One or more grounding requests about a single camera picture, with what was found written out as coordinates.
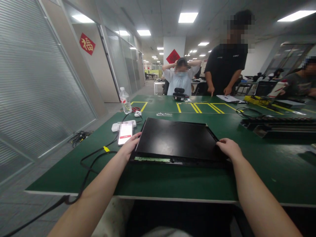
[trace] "floor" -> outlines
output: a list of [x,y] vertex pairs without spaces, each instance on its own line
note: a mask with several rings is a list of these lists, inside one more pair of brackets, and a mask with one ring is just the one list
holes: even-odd
[[[153,80],[148,80],[146,82],[146,86],[136,93],[136,95],[138,94],[153,95]],[[161,85],[158,86],[158,94],[162,94]],[[109,113],[105,117],[96,120],[93,124],[86,128],[86,131],[96,130],[121,109],[121,105],[119,103],[106,103],[105,106]],[[59,200],[60,196],[31,195],[25,193],[23,190],[43,175],[71,150],[71,145],[65,144],[55,151],[55,153],[44,159],[41,163],[29,167],[27,170],[15,176],[1,187],[0,236],[9,233],[36,217]],[[66,209],[67,206],[63,204],[14,236],[46,236]]]

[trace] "white shirt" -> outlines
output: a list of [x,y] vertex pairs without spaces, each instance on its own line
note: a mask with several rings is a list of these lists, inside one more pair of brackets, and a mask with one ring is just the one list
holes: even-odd
[[193,79],[193,76],[198,73],[199,70],[200,65],[193,66],[188,70],[186,77],[178,78],[174,71],[166,69],[164,71],[164,76],[169,82],[167,95],[172,95],[175,88],[183,88],[184,94],[191,95],[191,80]]

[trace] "black headphones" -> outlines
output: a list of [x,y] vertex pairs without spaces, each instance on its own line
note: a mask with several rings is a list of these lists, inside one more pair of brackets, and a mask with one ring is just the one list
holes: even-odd
[[175,100],[184,101],[185,94],[183,88],[175,88],[172,94]]

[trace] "computer mouse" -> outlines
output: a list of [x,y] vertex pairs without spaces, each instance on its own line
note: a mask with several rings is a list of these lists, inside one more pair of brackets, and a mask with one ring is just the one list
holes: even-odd
[[142,113],[140,111],[135,111],[134,116],[135,117],[140,117],[142,115]]

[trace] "hand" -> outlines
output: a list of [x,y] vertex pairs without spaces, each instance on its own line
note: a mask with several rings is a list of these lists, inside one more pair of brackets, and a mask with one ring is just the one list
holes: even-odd
[[118,151],[118,154],[123,156],[127,161],[129,160],[129,157],[131,156],[132,151],[134,150],[135,146],[138,144],[139,138],[142,132],[134,134],[130,139],[128,139],[127,142],[121,147],[121,149]]
[[217,142],[216,145],[218,145],[221,151],[224,152],[232,160],[243,157],[240,147],[233,140],[223,138],[220,139],[220,141]]
[[211,94],[211,96],[213,96],[213,93],[215,91],[214,86],[208,87],[207,92],[209,92]]
[[281,90],[279,95],[284,95],[285,94],[285,90]]
[[231,87],[227,86],[225,89],[224,89],[224,94],[225,95],[229,95],[231,93]]

